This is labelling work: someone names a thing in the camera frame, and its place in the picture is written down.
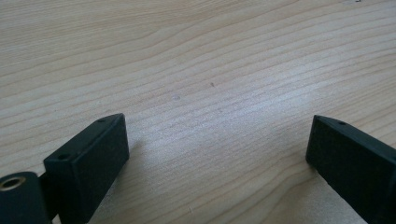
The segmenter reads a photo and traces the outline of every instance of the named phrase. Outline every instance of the light wood surface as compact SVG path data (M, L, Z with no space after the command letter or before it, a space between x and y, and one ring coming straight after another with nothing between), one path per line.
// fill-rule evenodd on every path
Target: light wood surface
M124 113L91 223L364 223L304 161L315 114L396 147L396 1L0 1L0 175Z

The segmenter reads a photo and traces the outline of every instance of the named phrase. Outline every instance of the black bracket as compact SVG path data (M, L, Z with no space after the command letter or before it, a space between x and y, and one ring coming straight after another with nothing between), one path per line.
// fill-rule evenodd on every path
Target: black bracket
M396 150L337 119L314 116L306 160L368 223L396 223Z
M124 115L99 119L44 159L42 176L0 178L0 223L87 223L128 159Z

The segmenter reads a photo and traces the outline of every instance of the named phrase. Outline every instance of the small dark spot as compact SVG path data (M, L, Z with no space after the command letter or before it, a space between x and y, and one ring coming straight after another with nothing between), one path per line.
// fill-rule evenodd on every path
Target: small dark spot
M58 160L64 161L70 157L70 154L62 154L58 157Z
M172 99L173 99L174 101L178 101L178 100L180 100L180 96L174 95L174 96L172 96Z

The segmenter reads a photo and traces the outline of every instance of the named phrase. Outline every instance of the wood grain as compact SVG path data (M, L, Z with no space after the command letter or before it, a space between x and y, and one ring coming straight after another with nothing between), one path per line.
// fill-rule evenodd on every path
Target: wood grain
M131 159L91 223L364 223L313 115L396 147L396 1L0 1L0 175L92 121Z

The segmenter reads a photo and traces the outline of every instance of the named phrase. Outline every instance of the metal screw hole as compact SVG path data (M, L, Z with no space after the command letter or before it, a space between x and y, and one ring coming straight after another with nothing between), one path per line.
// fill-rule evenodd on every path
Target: metal screw hole
M15 189L19 187L23 182L25 182L25 180L26 178L23 176L11 177L10 179L3 181L3 183L0 184L0 191Z

